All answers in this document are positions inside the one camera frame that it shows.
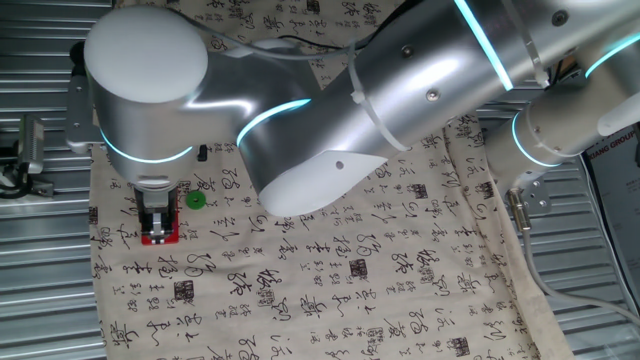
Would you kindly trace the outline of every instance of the white cable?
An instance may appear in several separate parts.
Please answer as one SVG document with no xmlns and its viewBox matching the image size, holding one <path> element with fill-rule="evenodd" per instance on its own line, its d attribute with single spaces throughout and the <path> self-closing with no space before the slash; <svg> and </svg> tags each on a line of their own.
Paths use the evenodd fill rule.
<svg viewBox="0 0 640 360">
<path fill-rule="evenodd" d="M 196 20 L 193 20 L 191 18 L 189 18 L 188 16 L 181 14 L 177 11 L 174 11 L 176 14 L 182 16 L 183 19 L 185 19 L 189 24 L 195 26 L 196 28 L 211 34 L 217 38 L 220 38 L 224 41 L 226 41 L 229 44 L 238 46 L 238 47 L 242 47 L 244 49 L 247 49 L 249 51 L 251 51 L 252 53 L 256 54 L 256 55 L 260 55 L 260 56 L 264 56 L 264 57 L 270 57 L 270 58 L 274 58 L 274 59 L 280 59 L 280 60 L 297 60 L 297 61 L 308 61 L 308 60 L 319 60 L 319 59 L 324 59 L 327 57 L 333 57 L 333 56 L 338 56 L 338 55 L 346 55 L 349 52 L 349 48 L 343 48 L 340 50 L 335 50 L 335 51 L 330 51 L 327 53 L 323 53 L 323 54 L 311 54 L 311 55 L 290 55 L 290 54 L 282 54 L 282 53 L 278 53 L 275 51 L 269 51 L 269 50 L 265 50 L 265 49 L 261 49 L 259 47 L 255 47 L 249 44 L 245 44 L 241 41 L 238 41 L 236 39 L 233 39 L 221 32 L 218 32 L 216 30 L 213 30 L 212 28 L 203 25 L 201 23 L 199 23 Z M 358 41 L 358 47 L 368 43 L 369 39 L 373 36 L 369 35 L 366 38 Z"/>
<path fill-rule="evenodd" d="M 535 264 L 533 263 L 533 250 L 531 248 L 531 236 L 529 234 L 529 230 L 522 231 L 522 239 L 524 242 L 524 252 L 525 258 L 527 260 L 527 266 L 529 267 L 529 272 L 531 272 L 531 276 L 533 277 L 533 280 L 536 282 L 536 284 L 538 284 L 538 286 L 540 287 L 540 290 L 557 299 L 575 302 L 582 305 L 598 306 L 604 309 L 615 311 L 618 314 L 629 319 L 636 326 L 640 326 L 640 318 L 631 313 L 629 310 L 623 309 L 620 306 L 600 299 L 564 294 L 550 288 L 549 285 L 547 285 L 544 280 L 542 280 L 540 274 L 538 274 L 538 271 L 536 270 Z"/>
<path fill-rule="evenodd" d="M 360 82 L 360 78 L 358 77 L 358 73 L 356 72 L 355 41 L 351 42 L 348 50 L 349 50 L 349 61 L 348 61 L 347 68 L 349 70 L 349 77 L 351 78 L 351 85 L 353 85 L 353 93 L 351 93 L 353 102 L 362 106 L 362 108 L 367 113 L 367 115 L 369 115 L 369 119 L 371 119 L 371 121 L 376 126 L 376 128 L 378 128 L 378 131 L 380 132 L 380 134 L 385 138 L 385 140 L 387 140 L 387 142 L 389 142 L 389 144 L 393 145 L 393 147 L 396 148 L 398 151 L 409 151 L 411 148 L 408 148 L 402 145 L 402 143 L 400 143 L 400 141 L 398 141 L 398 139 L 396 139 L 396 137 L 393 136 L 391 131 L 389 131 L 386 125 L 382 122 L 382 120 L 380 120 L 380 118 L 378 117 L 378 114 L 373 109 L 371 102 L 367 98 L 367 95 L 364 93 L 364 86 L 362 86 L 362 83 Z"/>
</svg>

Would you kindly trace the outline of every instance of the cable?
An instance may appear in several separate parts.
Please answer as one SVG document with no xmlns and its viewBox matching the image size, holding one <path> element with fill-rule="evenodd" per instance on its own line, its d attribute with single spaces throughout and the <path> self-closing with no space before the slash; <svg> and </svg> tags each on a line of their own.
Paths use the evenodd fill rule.
<svg viewBox="0 0 640 360">
<path fill-rule="evenodd" d="M 640 318 L 637 317 L 632 312 L 630 312 L 629 310 L 623 309 L 620 306 L 614 305 L 610 302 L 600 300 L 600 299 L 593 299 L 585 296 L 564 294 L 550 288 L 549 285 L 547 285 L 544 282 L 544 280 L 542 280 L 542 278 L 540 277 L 540 274 L 538 274 L 538 271 L 536 270 L 535 264 L 533 263 L 533 249 L 531 248 L 531 235 L 529 234 L 529 230 L 522 231 L 522 239 L 524 241 L 524 252 L 525 252 L 525 258 L 527 260 L 527 266 L 529 267 L 529 272 L 531 272 L 531 276 L 533 277 L 533 280 L 536 282 L 536 284 L 538 285 L 538 287 L 540 287 L 542 291 L 547 293 L 549 296 L 555 297 L 557 299 L 575 302 L 582 305 L 598 306 L 604 309 L 615 311 L 618 314 L 629 319 L 635 325 L 640 326 Z"/>
<path fill-rule="evenodd" d="M 342 50 L 343 49 L 343 48 L 341 48 L 339 46 L 318 44 L 318 43 L 315 43 L 315 42 L 313 42 L 311 40 L 303 39 L 303 38 L 301 38 L 299 36 L 295 36 L 295 35 L 282 35 L 282 36 L 278 36 L 278 39 L 295 39 L 295 40 L 298 40 L 298 41 L 302 41 L 303 43 L 307 43 L 309 45 L 313 45 L 313 46 L 317 46 L 317 47 L 333 49 L 333 50 Z"/>
<path fill-rule="evenodd" d="M 4 167 L 3 173 L 7 173 L 7 172 L 12 172 L 13 171 L 13 165 L 7 165 Z M 20 189 L 20 184 L 16 184 L 13 186 L 7 186 L 4 185 L 3 183 L 0 182 L 0 190 L 4 190 L 4 191 L 16 191 Z"/>
<path fill-rule="evenodd" d="M 229 44 L 232 44 L 234 46 L 237 47 L 242 47 L 245 48 L 247 50 L 250 50 L 252 53 L 256 54 L 256 55 L 260 55 L 260 56 L 264 56 L 264 57 L 269 57 L 269 58 L 274 58 L 274 59 L 280 59 L 280 60 L 294 60 L 294 61 L 308 61 L 308 60 L 319 60 L 319 59 L 324 59 L 327 57 L 333 57 L 333 56 L 338 56 L 338 55 L 346 55 L 349 52 L 349 48 L 341 48 L 340 50 L 335 50 L 335 51 L 330 51 L 327 53 L 323 53 L 323 54 L 312 54 L 312 55 L 290 55 L 290 54 L 282 54 L 279 52 L 275 52 L 275 51 L 269 51 L 269 50 L 265 50 L 265 49 L 261 49 L 259 47 L 255 47 L 253 45 L 249 45 L 249 44 L 245 44 L 241 41 L 238 41 L 236 39 L 233 39 L 221 32 L 218 32 L 216 30 L 211 29 L 210 27 L 203 25 L 201 23 L 199 23 L 196 20 L 193 20 L 191 18 L 189 18 L 188 16 L 181 14 L 173 9 L 168 9 L 173 11 L 175 14 L 180 15 L 183 19 L 185 19 L 189 24 L 193 25 L 194 27 L 210 34 L 213 35 L 217 38 L 220 38 L 224 41 L 226 41 Z M 370 39 L 372 38 L 372 35 L 358 41 L 356 43 L 356 47 L 364 47 L 366 46 Z"/>
<path fill-rule="evenodd" d="M 558 83 L 558 80 L 560 80 L 560 74 L 562 73 L 562 65 L 564 64 L 564 59 L 560 60 L 560 62 L 558 62 L 558 70 L 556 70 L 556 76 L 553 78 L 553 82 L 551 83 L 551 85 L 555 85 Z"/>
<path fill-rule="evenodd" d="M 22 163 L 18 168 L 18 175 L 16 177 L 17 184 L 13 187 L 2 186 L 4 190 L 11 190 L 11 192 L 0 192 L 0 199 L 19 199 L 28 195 L 33 188 L 33 179 L 29 176 L 29 163 Z"/>
<path fill-rule="evenodd" d="M 0 158 L 16 157 L 12 147 L 1 147 Z"/>
<path fill-rule="evenodd" d="M 378 36 L 378 34 L 380 34 L 382 32 L 382 30 L 384 30 L 384 28 L 386 28 L 387 26 L 391 25 L 392 22 L 394 22 L 396 19 L 398 19 L 400 16 L 402 16 L 407 11 L 413 9 L 415 6 L 420 4 L 422 1 L 423 0 L 406 0 L 405 2 L 400 4 L 400 6 L 398 6 L 389 16 L 387 16 L 386 19 L 384 19 L 382 24 L 380 24 L 380 26 L 378 26 L 378 29 L 371 35 L 371 39 L 369 39 L 369 41 L 373 40 L 373 38 Z"/>
<path fill-rule="evenodd" d="M 573 63 L 573 65 L 571 65 L 567 70 L 562 72 L 562 75 L 560 76 L 560 82 L 573 77 L 576 73 L 579 72 L 582 72 L 580 65 L 578 65 L 578 63 Z"/>
</svg>

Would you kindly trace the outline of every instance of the metal clamp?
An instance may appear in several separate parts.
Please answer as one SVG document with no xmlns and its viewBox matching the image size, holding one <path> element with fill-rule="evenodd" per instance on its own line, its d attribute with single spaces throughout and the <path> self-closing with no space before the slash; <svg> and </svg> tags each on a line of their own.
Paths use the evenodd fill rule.
<svg viewBox="0 0 640 360">
<path fill-rule="evenodd" d="M 511 206 L 511 212 L 516 220 L 516 226 L 518 231 L 523 232 L 531 230 L 531 220 L 529 220 L 529 214 L 527 213 L 527 207 L 521 196 L 522 190 L 512 189 L 507 193 L 507 199 Z"/>
<path fill-rule="evenodd" d="M 513 6 L 513 2 L 511 0 L 502 0 L 502 4 L 507 10 L 507 14 L 509 14 L 509 17 L 511 17 L 513 25 L 520 33 L 520 37 L 524 42 L 524 46 L 527 48 L 527 53 L 529 53 L 529 57 L 531 58 L 531 62 L 533 63 L 536 82 L 538 82 L 538 84 L 543 88 L 548 87 L 549 85 L 551 85 L 551 83 L 549 82 L 549 75 L 542 67 L 540 54 L 538 53 L 536 45 L 533 43 L 533 38 L 531 37 L 531 33 L 529 33 L 529 29 L 527 29 L 527 26 L 522 21 L 522 18 L 518 14 L 518 10 L 516 10 L 516 7 Z"/>
<path fill-rule="evenodd" d="M 86 76 L 76 75 L 69 81 L 67 95 L 67 144 L 76 154 L 84 154 L 90 144 L 102 144 L 100 129 L 93 125 L 93 106 Z"/>
</svg>

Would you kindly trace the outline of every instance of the metal grate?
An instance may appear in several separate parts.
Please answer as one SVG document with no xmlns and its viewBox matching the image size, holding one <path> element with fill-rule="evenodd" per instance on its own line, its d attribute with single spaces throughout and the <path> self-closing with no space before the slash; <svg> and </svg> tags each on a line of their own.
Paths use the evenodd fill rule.
<svg viewBox="0 0 640 360">
<path fill-rule="evenodd" d="M 70 47 L 111 0 L 0 0 L 0 146 L 45 124 L 53 199 L 0 200 L 0 359 L 105 359 L 89 257 L 88 155 L 65 142 Z"/>
<path fill-rule="evenodd" d="M 0 359 L 105 359 L 89 257 L 90 159 L 69 150 L 63 121 L 69 48 L 110 6 L 110 0 L 0 0 L 0 146 L 17 138 L 24 112 L 41 117 L 43 177 L 55 183 L 53 200 L 0 200 Z M 540 93 L 527 82 L 487 104 L 478 111 L 483 127 L 502 124 Z M 545 175 L 553 211 L 533 219 L 536 263 L 554 288 L 623 303 L 629 298 L 585 179 L 575 160 Z M 620 316 L 550 303 L 578 359 L 609 359 L 607 346 L 629 359 L 640 354 Z"/>
<path fill-rule="evenodd" d="M 487 104 L 478 110 L 483 128 L 490 132 L 540 94 L 537 84 L 529 81 Z M 542 179 L 552 211 L 531 219 L 534 261 L 542 279 L 559 291 L 633 304 L 604 236 L 580 158 L 569 159 Z M 637 330 L 621 315 L 547 299 L 578 360 L 640 358 Z"/>
</svg>

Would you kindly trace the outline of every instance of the cloth with chinese calligraphy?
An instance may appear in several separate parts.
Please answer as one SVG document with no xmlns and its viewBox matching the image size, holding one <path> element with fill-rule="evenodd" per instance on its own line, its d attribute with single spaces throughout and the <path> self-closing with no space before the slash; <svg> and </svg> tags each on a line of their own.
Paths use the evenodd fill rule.
<svg viewBox="0 0 640 360">
<path fill-rule="evenodd" d="M 340 45 L 393 10 L 383 1 L 170 3 L 246 39 L 305 26 L 305 37 Z M 322 30 L 307 34 L 312 26 Z M 319 81 L 342 61 L 314 66 Z M 527 272 L 477 118 L 425 135 L 331 206 L 294 218 L 259 205 L 235 145 L 210 144 L 207 162 L 179 184 L 179 244 L 148 247 L 133 190 L 94 148 L 92 272 L 109 358 L 572 358 Z M 196 189 L 207 197 L 197 211 L 185 206 Z"/>
</svg>

